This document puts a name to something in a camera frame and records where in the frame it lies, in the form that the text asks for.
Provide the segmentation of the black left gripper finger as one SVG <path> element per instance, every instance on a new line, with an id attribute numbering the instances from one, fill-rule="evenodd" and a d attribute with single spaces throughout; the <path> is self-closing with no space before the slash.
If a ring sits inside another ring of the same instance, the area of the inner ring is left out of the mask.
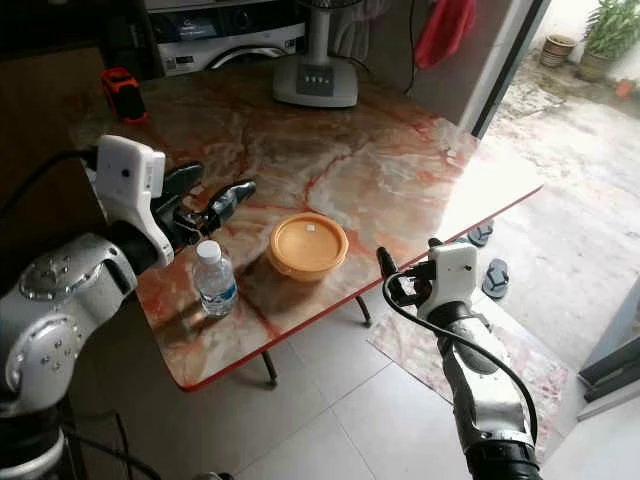
<path id="1" fill-rule="evenodd" d="M 256 189 L 257 183 L 253 179 L 238 180 L 219 189 L 207 202 L 204 211 L 204 236 L 211 236 L 216 230 L 228 225 L 234 212 L 247 198 L 255 195 Z"/>
<path id="2" fill-rule="evenodd" d="M 188 195 L 189 191 L 204 179 L 205 168 L 201 163 L 175 166 L 163 177 L 160 201 L 165 202 Z"/>

